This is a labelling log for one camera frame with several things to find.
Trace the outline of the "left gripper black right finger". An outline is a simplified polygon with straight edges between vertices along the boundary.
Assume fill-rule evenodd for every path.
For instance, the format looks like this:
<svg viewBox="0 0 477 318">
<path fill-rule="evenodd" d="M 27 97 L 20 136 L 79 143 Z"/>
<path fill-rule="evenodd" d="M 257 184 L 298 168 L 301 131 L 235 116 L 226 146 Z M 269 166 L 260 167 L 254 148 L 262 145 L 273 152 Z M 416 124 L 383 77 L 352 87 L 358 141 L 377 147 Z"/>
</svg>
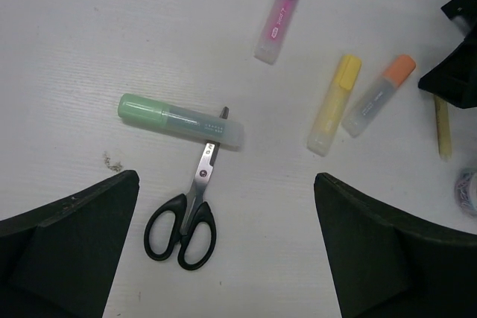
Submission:
<svg viewBox="0 0 477 318">
<path fill-rule="evenodd" d="M 378 201 L 327 173 L 315 205 L 343 317 L 475 317 L 476 236 Z"/>
</svg>

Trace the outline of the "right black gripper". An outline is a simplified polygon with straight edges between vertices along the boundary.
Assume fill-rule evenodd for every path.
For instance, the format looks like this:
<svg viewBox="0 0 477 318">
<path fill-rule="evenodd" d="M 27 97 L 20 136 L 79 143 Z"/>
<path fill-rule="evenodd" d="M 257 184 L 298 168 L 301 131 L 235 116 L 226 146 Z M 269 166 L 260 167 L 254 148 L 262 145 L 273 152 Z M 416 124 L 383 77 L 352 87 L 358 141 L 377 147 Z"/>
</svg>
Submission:
<svg viewBox="0 0 477 318">
<path fill-rule="evenodd" d="M 464 41 L 422 76 L 418 88 L 460 109 L 476 108 L 476 0 L 450 0 L 441 7 Z"/>
</svg>

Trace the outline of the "yellow highlighter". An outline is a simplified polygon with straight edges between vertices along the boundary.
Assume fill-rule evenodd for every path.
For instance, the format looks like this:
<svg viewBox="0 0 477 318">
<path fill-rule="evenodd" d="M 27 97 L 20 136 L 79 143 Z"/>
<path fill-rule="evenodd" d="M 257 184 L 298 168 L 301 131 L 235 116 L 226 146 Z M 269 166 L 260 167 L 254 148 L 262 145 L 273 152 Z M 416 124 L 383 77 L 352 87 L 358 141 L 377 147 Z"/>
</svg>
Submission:
<svg viewBox="0 0 477 318">
<path fill-rule="evenodd" d="M 345 54 L 340 59 L 307 138 L 306 146 L 313 153 L 328 154 L 360 69 L 358 57 Z"/>
</svg>

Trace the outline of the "purple pink highlighter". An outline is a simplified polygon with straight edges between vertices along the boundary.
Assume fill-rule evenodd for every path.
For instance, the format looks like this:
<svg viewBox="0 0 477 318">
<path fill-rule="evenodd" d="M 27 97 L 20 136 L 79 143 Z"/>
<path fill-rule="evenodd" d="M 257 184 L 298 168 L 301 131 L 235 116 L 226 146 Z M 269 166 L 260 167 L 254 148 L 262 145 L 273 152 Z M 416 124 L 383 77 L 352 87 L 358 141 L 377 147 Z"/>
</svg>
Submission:
<svg viewBox="0 0 477 318">
<path fill-rule="evenodd" d="M 256 59 L 271 65 L 275 63 L 298 1 L 274 0 L 254 49 Z"/>
</svg>

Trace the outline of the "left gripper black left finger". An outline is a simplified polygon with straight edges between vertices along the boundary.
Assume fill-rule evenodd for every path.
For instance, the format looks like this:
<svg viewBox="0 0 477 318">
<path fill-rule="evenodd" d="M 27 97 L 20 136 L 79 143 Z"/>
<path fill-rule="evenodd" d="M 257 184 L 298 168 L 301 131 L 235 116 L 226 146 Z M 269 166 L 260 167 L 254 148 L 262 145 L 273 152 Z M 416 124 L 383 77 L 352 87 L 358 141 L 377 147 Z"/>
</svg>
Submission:
<svg viewBox="0 0 477 318">
<path fill-rule="evenodd" d="M 102 317 L 139 195 L 128 170 L 1 221 L 2 317 Z"/>
</svg>

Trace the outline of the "orange cap highlighter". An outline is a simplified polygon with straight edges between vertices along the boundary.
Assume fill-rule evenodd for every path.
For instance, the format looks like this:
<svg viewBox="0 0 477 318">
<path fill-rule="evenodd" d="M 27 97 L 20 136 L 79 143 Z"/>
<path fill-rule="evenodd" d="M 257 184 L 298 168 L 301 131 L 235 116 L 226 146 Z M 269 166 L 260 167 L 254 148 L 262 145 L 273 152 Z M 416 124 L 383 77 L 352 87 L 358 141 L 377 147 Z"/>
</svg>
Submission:
<svg viewBox="0 0 477 318">
<path fill-rule="evenodd" d="M 355 138 L 364 132 L 415 68 L 415 61 L 401 54 L 383 71 L 343 118 L 341 125 L 350 136 Z"/>
</svg>

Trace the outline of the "thin yellow pen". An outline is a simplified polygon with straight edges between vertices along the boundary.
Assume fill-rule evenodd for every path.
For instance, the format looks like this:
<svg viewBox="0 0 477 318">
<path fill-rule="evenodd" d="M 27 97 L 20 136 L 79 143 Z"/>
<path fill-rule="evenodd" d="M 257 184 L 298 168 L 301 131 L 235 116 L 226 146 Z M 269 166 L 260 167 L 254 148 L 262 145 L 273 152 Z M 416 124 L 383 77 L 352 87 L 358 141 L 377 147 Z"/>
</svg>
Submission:
<svg viewBox="0 0 477 318">
<path fill-rule="evenodd" d="M 452 157 L 452 136 L 447 102 L 434 96 L 438 153 L 443 161 Z"/>
</svg>

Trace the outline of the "green highlighter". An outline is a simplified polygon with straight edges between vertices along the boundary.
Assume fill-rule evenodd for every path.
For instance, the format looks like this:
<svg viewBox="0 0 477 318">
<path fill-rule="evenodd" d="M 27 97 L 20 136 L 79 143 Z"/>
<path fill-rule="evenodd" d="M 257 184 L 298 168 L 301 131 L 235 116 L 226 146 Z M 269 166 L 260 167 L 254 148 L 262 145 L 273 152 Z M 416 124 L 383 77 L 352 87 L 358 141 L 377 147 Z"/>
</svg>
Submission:
<svg viewBox="0 0 477 318">
<path fill-rule="evenodd" d="M 244 143 L 244 127 L 236 121 L 138 95 L 122 95 L 117 113 L 124 122 L 150 130 L 216 141 L 232 148 L 240 148 Z"/>
</svg>

